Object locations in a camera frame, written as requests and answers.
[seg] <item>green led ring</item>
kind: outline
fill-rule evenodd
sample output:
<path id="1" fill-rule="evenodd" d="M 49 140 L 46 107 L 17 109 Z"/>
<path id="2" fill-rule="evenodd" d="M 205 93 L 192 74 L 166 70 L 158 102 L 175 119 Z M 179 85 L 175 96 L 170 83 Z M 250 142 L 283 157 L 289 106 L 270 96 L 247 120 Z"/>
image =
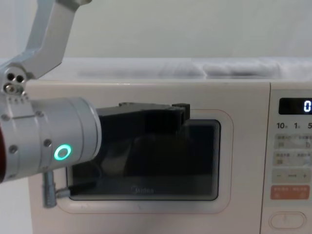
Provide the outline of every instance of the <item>green led ring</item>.
<path id="1" fill-rule="evenodd" d="M 59 156 L 59 152 L 61 150 L 67 150 L 67 154 L 63 157 L 60 157 Z M 67 144 L 64 144 L 64 145 L 60 145 L 54 152 L 54 158 L 57 160 L 57 161 L 62 161 L 64 159 L 66 159 L 70 153 L 72 152 L 72 147 L 70 147 L 70 145 L 67 145 Z"/>

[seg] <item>red part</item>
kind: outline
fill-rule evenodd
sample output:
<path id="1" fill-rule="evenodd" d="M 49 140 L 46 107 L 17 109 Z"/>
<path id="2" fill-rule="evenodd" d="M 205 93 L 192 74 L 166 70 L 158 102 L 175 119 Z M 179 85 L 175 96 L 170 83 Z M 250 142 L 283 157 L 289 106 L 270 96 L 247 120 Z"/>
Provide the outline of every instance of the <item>red part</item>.
<path id="1" fill-rule="evenodd" d="M 3 133 L 0 127 L 0 183 L 3 182 L 6 171 L 6 156 Z"/>

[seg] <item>midea logo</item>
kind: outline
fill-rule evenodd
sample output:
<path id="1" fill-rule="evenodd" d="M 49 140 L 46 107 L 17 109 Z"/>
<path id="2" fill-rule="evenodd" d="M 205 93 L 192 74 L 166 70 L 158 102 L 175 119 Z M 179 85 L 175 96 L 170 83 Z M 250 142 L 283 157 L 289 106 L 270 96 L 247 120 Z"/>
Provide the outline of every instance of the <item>midea logo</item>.
<path id="1" fill-rule="evenodd" d="M 133 185 L 131 187 L 132 194 L 153 194 L 155 192 L 152 188 L 144 188 L 138 187 L 137 185 Z"/>

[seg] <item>microwave oven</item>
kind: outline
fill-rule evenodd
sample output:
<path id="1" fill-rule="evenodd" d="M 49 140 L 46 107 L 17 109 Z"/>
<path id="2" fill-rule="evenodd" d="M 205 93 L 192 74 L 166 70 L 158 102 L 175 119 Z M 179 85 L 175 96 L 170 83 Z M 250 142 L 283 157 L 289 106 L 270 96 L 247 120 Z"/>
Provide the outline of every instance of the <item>microwave oven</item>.
<path id="1" fill-rule="evenodd" d="M 195 142 L 189 150 L 186 142 L 160 137 L 155 146 L 145 139 L 139 155 L 135 139 L 131 149 L 115 145 L 94 168 L 56 170 L 57 188 L 102 179 L 53 209 L 42 207 L 42 176 L 30 177 L 34 234 L 311 233 L 311 90 L 309 81 L 265 79 L 30 83 L 34 99 L 80 96 L 99 110 L 122 102 L 188 103 Z M 105 163 L 114 154 L 126 159 Z M 127 174 L 130 154 L 139 156 Z"/>

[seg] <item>white wall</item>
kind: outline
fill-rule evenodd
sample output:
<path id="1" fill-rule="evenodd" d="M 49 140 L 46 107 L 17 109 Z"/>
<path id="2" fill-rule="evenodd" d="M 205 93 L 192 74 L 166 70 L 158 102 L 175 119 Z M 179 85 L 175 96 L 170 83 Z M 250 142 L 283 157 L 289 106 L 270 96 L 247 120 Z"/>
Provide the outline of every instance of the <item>white wall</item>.
<path id="1" fill-rule="evenodd" d="M 23 48 L 36 0 L 3 1 L 20 6 L 17 41 Z M 8 9 L 1 6 L 5 15 Z M 1 20 L 0 29 L 8 29 L 3 22 L 10 24 L 10 17 Z M 311 24 L 310 0 L 93 0 L 78 10 L 66 55 L 311 56 Z M 13 36 L 9 32 L 1 42 Z"/>
<path id="2" fill-rule="evenodd" d="M 25 32 L 16 29 L 15 16 L 22 12 L 17 11 L 17 2 L 0 0 L 0 58 L 16 55 L 22 49 L 19 42 L 25 41 Z M 32 234 L 27 179 L 0 185 L 0 229 L 0 233 L 6 234 Z"/>

